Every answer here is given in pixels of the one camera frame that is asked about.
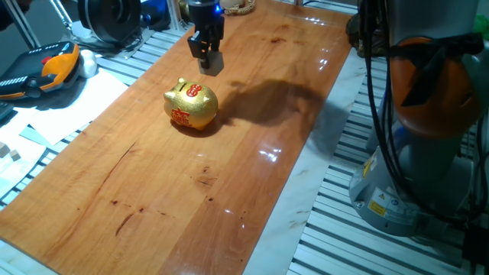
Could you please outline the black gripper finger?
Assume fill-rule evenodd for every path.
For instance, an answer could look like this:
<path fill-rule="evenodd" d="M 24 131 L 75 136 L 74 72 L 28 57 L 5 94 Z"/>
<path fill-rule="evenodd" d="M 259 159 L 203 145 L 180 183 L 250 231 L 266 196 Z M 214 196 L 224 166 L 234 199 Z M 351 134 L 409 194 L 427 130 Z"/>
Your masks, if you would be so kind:
<path fill-rule="evenodd" d="M 193 36 L 187 38 L 187 42 L 194 58 L 199 60 L 199 65 L 203 69 L 209 68 L 209 35 L 202 32 L 195 32 Z"/>
<path fill-rule="evenodd" d="M 224 37 L 224 29 L 222 27 L 214 27 L 210 32 L 210 47 L 211 51 L 219 52 L 221 40 Z"/>

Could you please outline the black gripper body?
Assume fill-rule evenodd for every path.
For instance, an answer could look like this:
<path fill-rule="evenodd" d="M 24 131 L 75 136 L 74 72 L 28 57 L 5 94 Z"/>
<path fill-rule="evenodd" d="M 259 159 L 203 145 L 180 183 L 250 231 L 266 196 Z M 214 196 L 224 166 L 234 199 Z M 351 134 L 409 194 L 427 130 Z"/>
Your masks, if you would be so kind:
<path fill-rule="evenodd" d="M 196 31 L 203 33 L 211 29 L 223 32 L 224 18 L 219 0 L 188 0 L 189 16 Z"/>

